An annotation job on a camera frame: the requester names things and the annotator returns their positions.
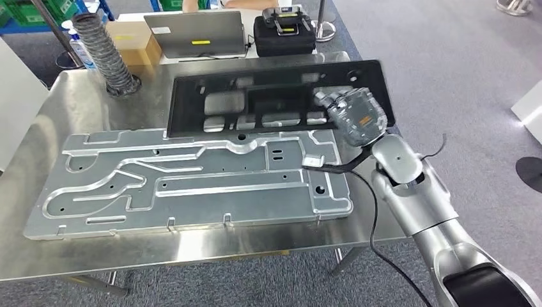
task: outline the black frame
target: black frame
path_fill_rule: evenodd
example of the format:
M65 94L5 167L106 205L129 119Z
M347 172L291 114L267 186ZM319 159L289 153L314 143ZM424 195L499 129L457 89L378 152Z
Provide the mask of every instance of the black frame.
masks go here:
M313 79L307 81L307 76L312 76ZM250 78L253 81L253 85L246 87L235 85L236 80L239 78ZM205 87L205 92L200 94L202 86ZM316 125L307 124L308 112L324 111L325 116L327 116L327 112L325 112L323 107L316 106L313 103L312 94L314 88L326 86L369 88L387 115L388 127L395 125L395 116L382 67L378 60L369 60L237 70L217 74L176 77L171 95L167 136L175 138L193 136L194 134L223 134L228 132L241 134L249 132L334 129L335 125L329 121ZM244 110L239 113L205 115L206 95L229 90L244 91ZM263 98L263 100L269 97L271 99L268 101L254 101L254 96L258 96L259 99ZM298 113L300 115L300 123L284 127L264 127L262 117L269 113ZM236 123L238 117L247 114L255 115L256 124L254 128L237 130ZM220 132L204 132L203 125L205 120L214 116L222 116L224 118L223 130Z

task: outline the aluminum plate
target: aluminum plate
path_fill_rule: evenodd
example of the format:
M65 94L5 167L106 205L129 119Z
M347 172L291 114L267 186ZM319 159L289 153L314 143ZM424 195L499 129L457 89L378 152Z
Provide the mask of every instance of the aluminum plate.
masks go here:
M166 138L164 129L74 134L24 230L30 239L98 237L317 221L352 211L331 130Z

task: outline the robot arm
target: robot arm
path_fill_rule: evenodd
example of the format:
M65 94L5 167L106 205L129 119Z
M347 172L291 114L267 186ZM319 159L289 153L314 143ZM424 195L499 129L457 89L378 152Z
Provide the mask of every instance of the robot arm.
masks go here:
M400 136L386 134L385 115L368 89L319 93L315 101L328 109L349 144L361 146L363 156L370 152L375 157L375 193L388 203L405 234L414 238L440 306L542 306L526 282L495 261L459 224L450 192L431 164ZM323 169L344 170L326 165Z

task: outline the black case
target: black case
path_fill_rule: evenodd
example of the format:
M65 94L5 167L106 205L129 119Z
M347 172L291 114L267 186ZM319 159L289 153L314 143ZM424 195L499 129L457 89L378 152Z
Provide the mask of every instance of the black case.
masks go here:
M310 54L316 48L316 32L309 23L312 31L302 25L298 25L299 34L291 36L279 36L276 28L269 29L265 26L262 16L254 19L254 42L259 57L265 56L288 56L291 54Z

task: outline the green crate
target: green crate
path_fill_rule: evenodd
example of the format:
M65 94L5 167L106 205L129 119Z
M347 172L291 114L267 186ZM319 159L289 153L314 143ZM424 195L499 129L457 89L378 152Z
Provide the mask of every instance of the green crate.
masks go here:
M0 5L0 28L3 27L6 23L8 23L8 20L11 17L12 16L8 12L8 10L4 6Z
M160 4L164 11L181 11L183 9L183 0L160 0ZM197 7L200 10L205 10L207 0L197 0Z
M79 11L77 5L72 0L45 0L45 7L52 15L58 25L64 20L72 18ZM40 12L28 0L0 0L0 5L3 5L11 14L13 19L20 26L46 26L47 24L40 15Z

